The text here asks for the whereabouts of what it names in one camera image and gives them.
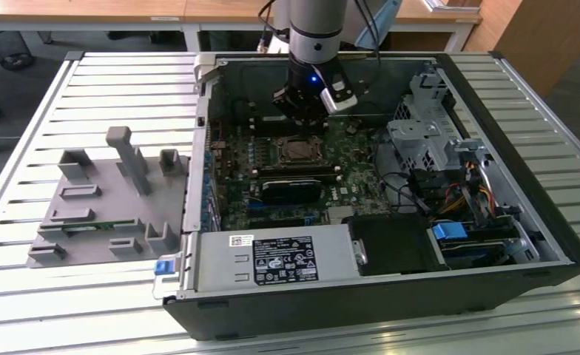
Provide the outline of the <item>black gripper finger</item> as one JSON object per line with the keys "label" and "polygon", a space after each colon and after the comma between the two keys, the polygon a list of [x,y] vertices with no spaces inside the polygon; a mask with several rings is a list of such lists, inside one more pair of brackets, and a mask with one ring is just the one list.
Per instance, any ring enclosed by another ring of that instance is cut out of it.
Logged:
{"label": "black gripper finger", "polygon": [[318,97],[306,100],[303,105],[302,122],[310,131],[322,131],[327,126],[328,111]]}
{"label": "black gripper finger", "polygon": [[300,127],[308,127],[308,106],[295,89],[284,87],[276,91],[272,103],[286,117],[290,118]]}

